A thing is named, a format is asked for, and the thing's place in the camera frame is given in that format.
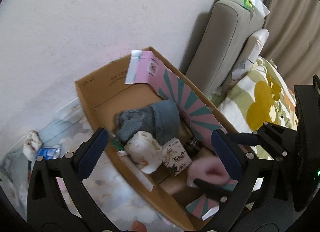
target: white wall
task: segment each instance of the white wall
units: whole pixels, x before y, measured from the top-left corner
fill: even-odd
[[[214,0],[3,0],[0,155],[76,97],[73,82],[153,46],[186,70]]]

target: curtain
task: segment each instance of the curtain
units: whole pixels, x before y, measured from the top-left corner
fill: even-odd
[[[320,76],[320,1],[270,0],[264,28],[270,36],[261,56],[273,60],[293,90]]]

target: blue package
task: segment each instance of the blue package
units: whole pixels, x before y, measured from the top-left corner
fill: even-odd
[[[61,144],[52,147],[41,147],[38,156],[43,156],[46,160],[57,159],[60,157]]]

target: cardboard box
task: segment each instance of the cardboard box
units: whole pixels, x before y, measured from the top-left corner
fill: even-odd
[[[204,94],[169,61],[152,47],[144,50],[152,51],[156,58],[187,84],[228,132],[236,132],[234,127]],[[76,81],[76,90],[83,110],[94,130],[104,127],[115,131],[114,117],[116,113],[128,109],[138,109],[162,100],[148,84],[124,84],[129,62],[130,55],[127,55]],[[191,135],[192,132],[181,119],[180,135],[178,137],[181,143],[185,144]],[[199,230],[207,223],[207,221],[203,222],[185,211],[186,204],[191,203],[202,195],[198,189],[186,186],[187,170],[183,170],[173,177],[170,176],[169,171],[164,166],[161,166],[153,174],[146,175],[154,185],[153,190],[150,192],[120,160],[116,149],[112,145],[109,144],[107,146],[106,152],[113,165],[126,181],[169,221],[186,231]]]

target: screw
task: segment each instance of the screw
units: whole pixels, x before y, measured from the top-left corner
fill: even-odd
[[[41,162],[42,160],[43,160],[43,156],[42,155],[37,157],[37,162]]]
[[[73,152],[67,152],[65,155],[64,155],[64,157],[66,157],[66,158],[71,158],[73,156]]]
[[[221,202],[221,203],[224,203],[224,202],[226,202],[226,201],[227,201],[227,199],[228,199],[228,197],[223,196],[223,197],[220,199],[220,202]]]
[[[254,154],[253,153],[247,153],[246,154],[248,159],[253,159],[254,158]]]

